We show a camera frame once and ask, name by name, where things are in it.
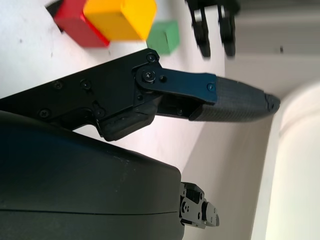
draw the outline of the wooden block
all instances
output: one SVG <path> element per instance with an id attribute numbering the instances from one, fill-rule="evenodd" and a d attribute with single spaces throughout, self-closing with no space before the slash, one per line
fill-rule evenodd
<path id="1" fill-rule="evenodd" d="M 109 40 L 83 14 L 86 1 L 64 0 L 53 20 L 80 46 L 86 48 L 107 47 Z"/>
<path id="2" fill-rule="evenodd" d="M 155 22 L 146 41 L 148 48 L 160 55 L 169 55 L 180 44 L 177 21 Z"/>
<path id="3" fill-rule="evenodd" d="M 110 41 L 146 40 L 156 11 L 155 0 L 87 0 L 83 9 Z"/>

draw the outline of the red cube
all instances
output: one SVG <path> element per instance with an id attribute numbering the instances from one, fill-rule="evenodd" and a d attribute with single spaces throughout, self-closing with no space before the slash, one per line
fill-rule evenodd
<path id="1" fill-rule="evenodd" d="M 83 13 L 87 0 L 64 0 L 54 16 L 54 22 L 74 41 L 85 48 L 103 48 L 109 40 L 103 36 Z"/>

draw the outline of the yellow cube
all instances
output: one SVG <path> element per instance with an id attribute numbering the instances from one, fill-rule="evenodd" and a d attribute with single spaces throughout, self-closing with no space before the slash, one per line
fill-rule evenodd
<path id="1" fill-rule="evenodd" d="M 85 17 L 110 41 L 147 40 L 155 0 L 87 0 Z"/>

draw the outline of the robotic arm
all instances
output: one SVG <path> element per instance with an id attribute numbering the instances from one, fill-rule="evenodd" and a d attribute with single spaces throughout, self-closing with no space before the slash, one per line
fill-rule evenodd
<path id="1" fill-rule="evenodd" d="M 0 239 L 181 240 L 219 226 L 217 209 L 175 167 L 115 141 L 155 115 L 246 122 L 278 98 L 208 73 L 164 69 L 145 49 L 0 99 Z"/>
<path id="2" fill-rule="evenodd" d="M 0 110 L 75 130 L 94 125 L 116 141 L 155 115 L 206 122 L 248 122 L 273 115 L 278 98 L 209 73 L 162 68 L 145 49 L 0 99 Z"/>

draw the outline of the green cube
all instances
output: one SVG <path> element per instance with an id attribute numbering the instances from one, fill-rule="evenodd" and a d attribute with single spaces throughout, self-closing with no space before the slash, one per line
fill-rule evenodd
<path id="1" fill-rule="evenodd" d="M 152 25 L 146 44 L 159 55 L 169 55 L 180 43 L 177 21 L 158 21 Z"/>

